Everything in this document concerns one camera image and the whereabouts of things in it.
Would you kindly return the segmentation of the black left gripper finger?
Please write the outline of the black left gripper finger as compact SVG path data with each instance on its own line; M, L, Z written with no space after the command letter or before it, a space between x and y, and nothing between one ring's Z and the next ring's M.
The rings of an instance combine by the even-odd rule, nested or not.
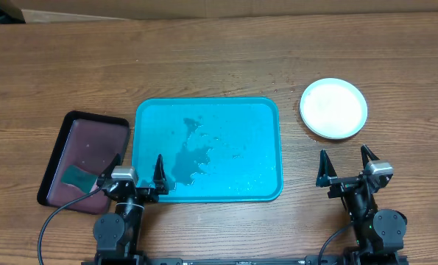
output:
M111 178L111 174L113 173L113 170L121 165L121 155L116 154L110 164L107 166L107 168L99 175L100 180L106 180L108 178Z
M159 155L155 164L153 182L156 188L168 188L166 173L163 168L163 156Z

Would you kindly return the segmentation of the light blue plate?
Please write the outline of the light blue plate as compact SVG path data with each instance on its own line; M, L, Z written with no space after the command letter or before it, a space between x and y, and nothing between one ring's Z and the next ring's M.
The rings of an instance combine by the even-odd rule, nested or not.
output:
M331 140L355 135L368 117L367 101L362 92L337 78L311 83L300 98L299 111L310 131Z

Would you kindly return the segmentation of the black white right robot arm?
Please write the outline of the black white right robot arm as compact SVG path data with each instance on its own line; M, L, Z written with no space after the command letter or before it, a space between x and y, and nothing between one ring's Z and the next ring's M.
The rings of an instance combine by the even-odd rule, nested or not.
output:
M330 199L339 198L350 216L350 223L337 230L322 245L315 264L407 264L403 249L407 218L400 211L379 209L374 194L392 179L392 165L381 160L368 146L361 147L363 169L354 177L338 177L323 149L319 154L317 187L328 187ZM327 246L345 231L353 229L355 247L346 247L341 255L325 255Z

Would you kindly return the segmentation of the green pink sponge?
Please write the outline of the green pink sponge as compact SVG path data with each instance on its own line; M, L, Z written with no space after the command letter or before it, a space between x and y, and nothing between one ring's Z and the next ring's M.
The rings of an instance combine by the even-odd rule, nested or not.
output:
M95 174L88 173L75 165L68 166L61 177L61 183L78 188L84 194L96 189L96 181Z

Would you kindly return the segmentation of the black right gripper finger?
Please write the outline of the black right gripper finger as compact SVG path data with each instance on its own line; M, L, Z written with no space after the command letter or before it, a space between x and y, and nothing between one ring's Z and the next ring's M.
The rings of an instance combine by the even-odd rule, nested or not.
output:
M363 144L361 146L361 159L363 168L365 169L370 161L379 160L379 157L376 156L366 144Z
M319 170L316 184L331 184L337 178L336 171L328 157L327 152L322 149L319 155Z

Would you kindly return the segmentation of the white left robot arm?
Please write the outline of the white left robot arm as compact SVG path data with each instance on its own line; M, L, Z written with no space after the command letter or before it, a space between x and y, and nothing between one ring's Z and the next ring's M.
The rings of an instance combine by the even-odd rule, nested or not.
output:
M152 262L137 249L141 220L146 203L156 203L167 195L169 188L163 169L163 157L158 156L152 187L138 187L138 174L133 167L120 165L116 155L98 176L96 184L104 195L116 203L115 211L96 220L93 237L96 239L95 264L135 264Z

